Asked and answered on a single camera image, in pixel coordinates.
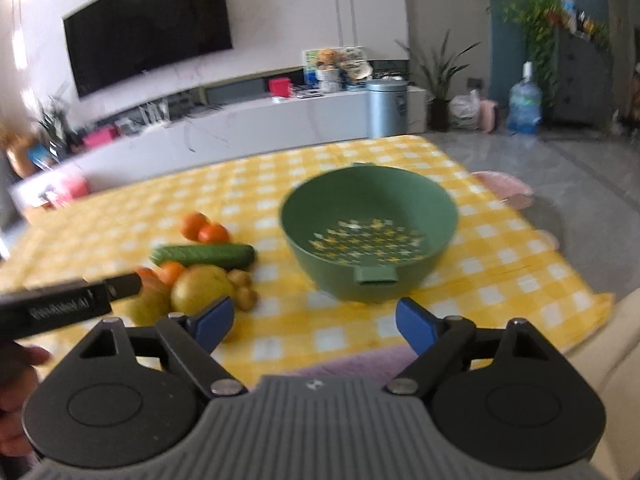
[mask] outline white plastic bag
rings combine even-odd
[[[453,128],[477,130],[480,119],[480,94],[472,90],[471,94],[455,96],[449,103],[449,122]]]

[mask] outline gray cabinet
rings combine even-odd
[[[590,126],[612,116],[612,59],[593,43],[562,30],[558,41],[554,121]]]

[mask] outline green vine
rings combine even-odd
[[[521,0],[503,9],[505,22],[522,28],[527,59],[533,63],[534,79],[543,95],[543,105],[553,107],[558,90],[554,67],[556,35],[550,13],[559,14],[560,0]]]

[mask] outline colander handle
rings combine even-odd
[[[398,273],[393,266],[356,267],[354,279],[358,285],[395,285]]]

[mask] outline beige sofa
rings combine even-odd
[[[607,429],[593,465],[611,480],[635,478],[640,472],[640,289],[567,357],[607,410]]]

